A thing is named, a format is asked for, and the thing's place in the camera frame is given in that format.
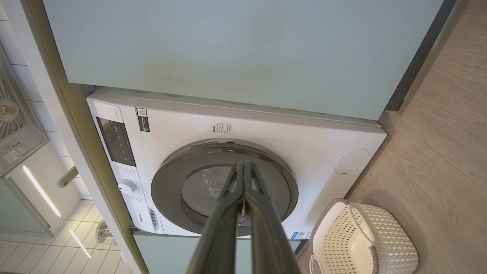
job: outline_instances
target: front-load washing machine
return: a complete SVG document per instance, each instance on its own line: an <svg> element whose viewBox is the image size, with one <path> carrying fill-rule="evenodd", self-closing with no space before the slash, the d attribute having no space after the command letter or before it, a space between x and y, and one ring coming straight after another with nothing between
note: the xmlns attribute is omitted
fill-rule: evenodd
<svg viewBox="0 0 487 274"><path fill-rule="evenodd" d="M252 160L287 237L309 238L386 137L370 120L156 92L87 101L134 225L158 234L199 235L232 164ZM250 225L243 212L238 235Z"/></svg>

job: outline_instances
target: wooden floor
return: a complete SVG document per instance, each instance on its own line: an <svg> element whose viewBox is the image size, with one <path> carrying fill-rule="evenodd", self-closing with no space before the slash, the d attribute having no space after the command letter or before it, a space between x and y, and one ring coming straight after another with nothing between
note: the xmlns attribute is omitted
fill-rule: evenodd
<svg viewBox="0 0 487 274"><path fill-rule="evenodd" d="M487 273L487 1L468 3L410 102L379 122L389 137L349 199L396 217L416 274Z"/></svg>

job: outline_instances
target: light green cabinet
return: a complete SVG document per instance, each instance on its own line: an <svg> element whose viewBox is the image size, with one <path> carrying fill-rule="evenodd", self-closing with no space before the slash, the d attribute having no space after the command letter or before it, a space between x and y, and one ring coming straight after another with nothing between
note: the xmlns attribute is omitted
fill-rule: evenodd
<svg viewBox="0 0 487 274"><path fill-rule="evenodd" d="M377 120L443 0L43 0L68 80Z"/></svg>
<svg viewBox="0 0 487 274"><path fill-rule="evenodd" d="M151 274L184 274L193 256L199 237L179 237L158 235L147 232L135 232L135 242ZM295 250L299 240L290 240L291 249ZM235 274L251 274L251 240L237 239L235 254Z"/></svg>

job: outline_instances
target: white tile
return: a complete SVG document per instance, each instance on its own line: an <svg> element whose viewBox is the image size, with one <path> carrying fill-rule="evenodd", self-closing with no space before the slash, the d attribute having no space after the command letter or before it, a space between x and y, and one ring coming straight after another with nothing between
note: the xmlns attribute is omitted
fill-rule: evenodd
<svg viewBox="0 0 487 274"><path fill-rule="evenodd" d="M0 3L0 20L8 21L7 14Z"/></svg>
<svg viewBox="0 0 487 274"><path fill-rule="evenodd" d="M32 101L44 101L40 96L39 89L37 88L36 82L34 82L34 78L32 78L32 74L30 73L28 66L22 65L15 65L17 72L19 73L20 79L24 84L25 90Z"/></svg>
<svg viewBox="0 0 487 274"><path fill-rule="evenodd" d="M20 274L29 274L37 262L39 262L42 255L44 255L48 247L48 245L34 245L29 254L27 254L14 272Z"/></svg>
<svg viewBox="0 0 487 274"><path fill-rule="evenodd" d="M54 241L54 237L40 237L36 244L50 245Z"/></svg>
<svg viewBox="0 0 487 274"><path fill-rule="evenodd" d="M35 244L37 241L39 241L40 237L39 236L27 236L25 239L22 241L23 243L31 243Z"/></svg>
<svg viewBox="0 0 487 274"><path fill-rule="evenodd" d="M54 122L49 116L49 111L47 110L46 104L44 102L32 102L34 104L34 107L36 108L37 114L42 122L42 125L44 126L44 129L46 131L56 131L57 128L54 126Z"/></svg>
<svg viewBox="0 0 487 274"><path fill-rule="evenodd" d="M117 270L115 271L115 274L130 274L132 273L132 268L130 265L123 260L120 260L118 263Z"/></svg>
<svg viewBox="0 0 487 274"><path fill-rule="evenodd" d="M112 245L112 246L110 246L110 250L118 250L118 251L120 251L122 249L120 247L118 247L118 246Z"/></svg>
<svg viewBox="0 0 487 274"><path fill-rule="evenodd" d="M121 258L120 251L108 251L108 254L105 257L98 274L114 274Z"/></svg>
<svg viewBox="0 0 487 274"><path fill-rule="evenodd" d="M98 273L103 260L107 256L108 250L95 249L91 254L91 258L86 262L85 268L81 272L82 274Z"/></svg>
<svg viewBox="0 0 487 274"><path fill-rule="evenodd" d="M75 235L80 242L85 240L92 227L93 223L91 222L81 222L79 224L78 228L76 228ZM71 237L66 246L79 247L79 244L76 242L74 237Z"/></svg>
<svg viewBox="0 0 487 274"><path fill-rule="evenodd" d="M67 170L70 170L72 167L75 166L75 163L73 162L73 160L71 159L71 157L59 157L59 158L61 158L61 161L66 166L66 169Z"/></svg>
<svg viewBox="0 0 487 274"><path fill-rule="evenodd" d="M34 244L21 243L8 258L7 261L0 267L0 271L13 272L29 254L30 250L34 247Z"/></svg>
<svg viewBox="0 0 487 274"><path fill-rule="evenodd" d="M73 181L75 182L76 187L78 188L79 193L81 195L88 195L88 196L90 195L90 192L88 191L88 188L86 187L85 182L83 181L83 179L81 179L81 178L75 178Z"/></svg>
<svg viewBox="0 0 487 274"><path fill-rule="evenodd" d="M11 233L0 233L1 241L7 241L8 239L10 239L10 237L12 237Z"/></svg>
<svg viewBox="0 0 487 274"><path fill-rule="evenodd" d="M96 207L96 205L93 205L91 207L90 211L88 211L88 213L84 217L83 221L86 221L86 222L96 222L96 220L98 219L98 217L100 217L100 211L98 210L98 208Z"/></svg>
<svg viewBox="0 0 487 274"><path fill-rule="evenodd" d="M4 46L7 48L10 63L15 65L27 65L20 51L14 31L8 21L0 21L0 36Z"/></svg>
<svg viewBox="0 0 487 274"><path fill-rule="evenodd" d="M68 149L66 148L66 145L64 145L64 142L61 139L61 133L49 131L49 132L47 132L47 134L49 135L51 142L53 143L54 147L56 148L58 156L69 157Z"/></svg>
<svg viewBox="0 0 487 274"><path fill-rule="evenodd" d="M40 258L39 262L37 262L34 269L32 269L32 274L47 274L63 248L64 247L62 246L49 246L44 255L42 255Z"/></svg>
<svg viewBox="0 0 487 274"><path fill-rule="evenodd" d="M75 231L80 223L80 221L68 221L66 225L61 229L61 231L57 234L51 245L65 246L71 238L70 230Z"/></svg>
<svg viewBox="0 0 487 274"><path fill-rule="evenodd" d="M56 261L54 261L53 265L47 272L48 274L64 274L66 269L68 268L71 260L75 256L78 248L76 247L65 247L57 257Z"/></svg>
<svg viewBox="0 0 487 274"><path fill-rule="evenodd" d="M23 242L25 237L27 237L27 235L13 234L12 237L10 237L10 239L8 240L11 242Z"/></svg>
<svg viewBox="0 0 487 274"><path fill-rule="evenodd" d="M8 257L14 252L14 250L19 246L19 242L6 242L0 248L0 265L2 265Z"/></svg>
<svg viewBox="0 0 487 274"><path fill-rule="evenodd" d="M93 201L82 201L69 220L82 221L93 205Z"/></svg>
<svg viewBox="0 0 487 274"><path fill-rule="evenodd" d="M93 253L93 249L86 249L86 252L91 255ZM69 264L65 273L80 274L81 271L83 271L87 261L88 256L86 256L86 253L81 248L78 248L75 257L71 260L71 263Z"/></svg>
<svg viewBox="0 0 487 274"><path fill-rule="evenodd" d="M110 245L97 244L95 236L94 236L97 226L98 226L98 223L93 223L93 226L92 226L90 232L88 232L88 235L86 236L85 240L83 241L83 246L85 248L105 249L105 250L110 249Z"/></svg>

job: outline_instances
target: white plastic basket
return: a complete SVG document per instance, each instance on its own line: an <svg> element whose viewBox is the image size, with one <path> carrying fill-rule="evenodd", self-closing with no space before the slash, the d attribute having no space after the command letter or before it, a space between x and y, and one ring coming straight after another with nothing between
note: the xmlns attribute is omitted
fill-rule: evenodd
<svg viewBox="0 0 487 274"><path fill-rule="evenodd" d="M334 199L323 211L310 240L311 274L411 274L418 253L386 210Z"/></svg>

